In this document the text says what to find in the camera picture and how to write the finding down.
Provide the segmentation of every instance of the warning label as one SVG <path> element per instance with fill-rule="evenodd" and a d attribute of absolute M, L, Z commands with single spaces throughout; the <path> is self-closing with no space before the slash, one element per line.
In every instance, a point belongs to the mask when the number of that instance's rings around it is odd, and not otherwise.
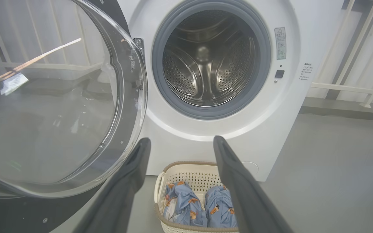
<path fill-rule="evenodd" d="M 308 81 L 312 74 L 312 63 L 305 63 L 300 71 L 299 80 Z"/>
<path fill-rule="evenodd" d="M 277 59 L 286 59 L 286 30 L 284 28 L 275 28 Z"/>

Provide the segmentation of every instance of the white paper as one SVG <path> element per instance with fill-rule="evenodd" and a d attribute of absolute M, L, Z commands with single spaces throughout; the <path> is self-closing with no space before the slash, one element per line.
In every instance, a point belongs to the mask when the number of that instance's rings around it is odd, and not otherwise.
<path fill-rule="evenodd" d="M 1 95 L 9 95 L 18 87 L 21 87 L 24 83 L 28 82 L 28 78 L 26 78 L 23 74 L 18 73 L 6 80 L 3 81 L 3 88 L 1 89 Z"/>

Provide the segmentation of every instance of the folded blue garment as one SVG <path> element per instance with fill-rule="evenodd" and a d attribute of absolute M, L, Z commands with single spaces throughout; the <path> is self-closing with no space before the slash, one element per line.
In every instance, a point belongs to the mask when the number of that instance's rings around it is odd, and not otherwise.
<path fill-rule="evenodd" d="M 171 222 L 196 227 L 207 227 L 205 211 L 201 208 L 201 202 L 184 181 L 166 186 L 167 206 L 164 216 Z"/>
<path fill-rule="evenodd" d="M 208 227 L 238 227 L 232 206 L 231 194 L 223 186 L 215 186 L 205 195 Z"/>

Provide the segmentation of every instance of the gray rubber seal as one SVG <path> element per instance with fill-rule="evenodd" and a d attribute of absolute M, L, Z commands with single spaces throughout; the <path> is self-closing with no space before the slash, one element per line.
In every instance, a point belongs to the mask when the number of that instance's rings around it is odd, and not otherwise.
<path fill-rule="evenodd" d="M 194 106 L 183 101 L 171 90 L 163 73 L 162 60 L 165 45 L 175 27 L 188 16 L 210 9 L 230 12 L 246 22 L 255 34 L 255 46 L 259 46 L 259 52 L 256 53 L 256 59 L 254 60 L 252 77 L 240 94 L 221 105 L 201 107 Z M 173 106 L 173 108 L 179 112 L 198 119 L 209 120 L 223 118 L 244 108 L 261 90 L 267 78 L 270 63 L 271 45 L 265 24 L 262 22 L 262 19 L 257 15 L 257 13 L 247 3 L 244 3 L 241 0 L 185 1 L 177 6 L 166 17 L 157 32 L 152 49 L 153 75 L 162 96 L 171 106 Z"/>

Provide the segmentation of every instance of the beige plastic basket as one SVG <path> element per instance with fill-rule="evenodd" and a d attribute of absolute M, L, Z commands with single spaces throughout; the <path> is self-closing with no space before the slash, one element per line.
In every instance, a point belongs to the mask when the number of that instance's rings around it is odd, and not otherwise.
<path fill-rule="evenodd" d="M 220 186 L 222 182 L 215 163 L 210 162 L 175 162 L 168 165 L 159 174 L 154 190 L 155 212 L 161 221 L 165 233 L 202 233 L 202 232 L 237 232 L 238 228 L 213 228 L 213 227 L 193 227 L 182 224 L 171 223 L 163 216 L 166 205 L 167 184 L 178 181 L 185 181 L 191 186 L 193 192 L 198 196 L 203 207 L 205 194 L 211 187 Z"/>

